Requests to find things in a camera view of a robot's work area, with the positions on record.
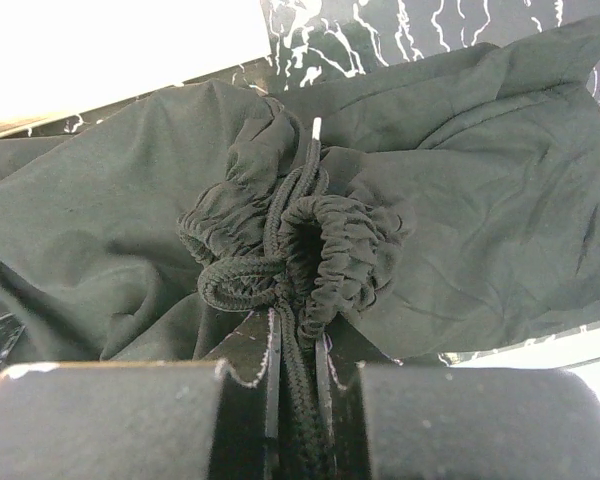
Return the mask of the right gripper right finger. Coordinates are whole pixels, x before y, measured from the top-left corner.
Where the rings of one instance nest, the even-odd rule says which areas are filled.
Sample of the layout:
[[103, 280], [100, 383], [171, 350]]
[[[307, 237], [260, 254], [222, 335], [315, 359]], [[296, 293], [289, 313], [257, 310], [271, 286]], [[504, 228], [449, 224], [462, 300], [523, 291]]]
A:
[[339, 479], [600, 479], [600, 402], [570, 372], [315, 356]]

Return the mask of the black trousers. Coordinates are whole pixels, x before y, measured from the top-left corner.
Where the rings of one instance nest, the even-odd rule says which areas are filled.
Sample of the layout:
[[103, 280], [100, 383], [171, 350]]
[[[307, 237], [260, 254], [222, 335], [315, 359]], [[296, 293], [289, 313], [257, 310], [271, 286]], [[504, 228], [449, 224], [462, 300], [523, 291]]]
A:
[[339, 479], [323, 338], [347, 362], [450, 368], [600, 302], [599, 60], [600, 15], [276, 96], [164, 89], [72, 137], [0, 140], [0, 306], [23, 330], [6, 368], [200, 361], [272, 311], [271, 479]]

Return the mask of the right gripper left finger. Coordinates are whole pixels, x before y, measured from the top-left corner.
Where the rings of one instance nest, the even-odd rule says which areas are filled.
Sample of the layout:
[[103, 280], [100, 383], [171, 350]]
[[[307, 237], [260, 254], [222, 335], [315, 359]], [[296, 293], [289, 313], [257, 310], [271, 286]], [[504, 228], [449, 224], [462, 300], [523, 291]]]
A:
[[200, 361], [37, 362], [0, 373], [0, 479], [271, 479], [279, 318]]

